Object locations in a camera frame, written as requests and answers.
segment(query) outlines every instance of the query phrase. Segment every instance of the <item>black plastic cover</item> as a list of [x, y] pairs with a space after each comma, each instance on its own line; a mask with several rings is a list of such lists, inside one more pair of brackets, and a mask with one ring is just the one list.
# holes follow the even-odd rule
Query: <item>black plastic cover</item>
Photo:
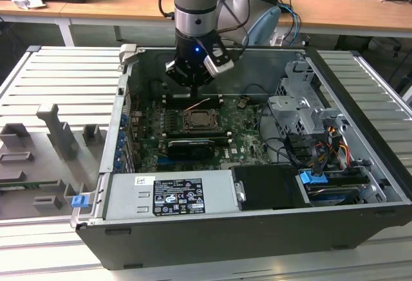
[[306, 207], [291, 165], [241, 165], [232, 167], [235, 182], [242, 182], [246, 201], [241, 210]]

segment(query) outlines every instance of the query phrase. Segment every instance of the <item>desk leg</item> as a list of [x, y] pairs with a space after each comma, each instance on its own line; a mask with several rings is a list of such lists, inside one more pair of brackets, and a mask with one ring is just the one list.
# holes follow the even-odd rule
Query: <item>desk leg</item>
[[119, 26], [114, 26], [114, 27], [115, 27], [116, 41], [122, 41], [123, 37], [122, 37], [122, 32], [120, 31], [120, 27]]
[[56, 24], [59, 25], [60, 33], [62, 34], [65, 46], [74, 46], [73, 37], [70, 31], [70, 20], [65, 18], [60, 18], [56, 20]]

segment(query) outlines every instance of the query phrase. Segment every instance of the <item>white paper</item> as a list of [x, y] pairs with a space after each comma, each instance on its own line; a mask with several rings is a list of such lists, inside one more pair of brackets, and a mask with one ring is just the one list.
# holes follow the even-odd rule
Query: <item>white paper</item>
[[46, 6], [42, 0], [12, 0], [13, 3], [24, 10], [31, 8], [41, 8]]
[[156, 176], [136, 176], [135, 177], [135, 186], [142, 185], [153, 185], [155, 182]]

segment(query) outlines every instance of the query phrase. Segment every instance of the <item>open computer chassis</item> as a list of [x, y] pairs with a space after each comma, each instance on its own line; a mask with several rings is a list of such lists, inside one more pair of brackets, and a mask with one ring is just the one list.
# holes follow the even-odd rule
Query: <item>open computer chassis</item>
[[173, 55], [138, 48], [125, 65], [93, 206], [74, 209], [104, 267], [349, 249], [412, 219], [412, 177], [335, 54], [247, 50], [198, 99], [165, 77]]

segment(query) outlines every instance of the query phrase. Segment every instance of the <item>blue latch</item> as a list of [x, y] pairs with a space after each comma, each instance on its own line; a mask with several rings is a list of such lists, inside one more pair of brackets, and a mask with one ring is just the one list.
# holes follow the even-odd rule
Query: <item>blue latch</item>
[[310, 170], [303, 171], [302, 174], [299, 175], [301, 177], [302, 183], [305, 185], [307, 183], [328, 183], [328, 178], [326, 178], [325, 174], [320, 176], [312, 175]]
[[71, 200], [71, 207], [73, 208], [87, 208], [89, 207], [90, 195], [75, 195]]

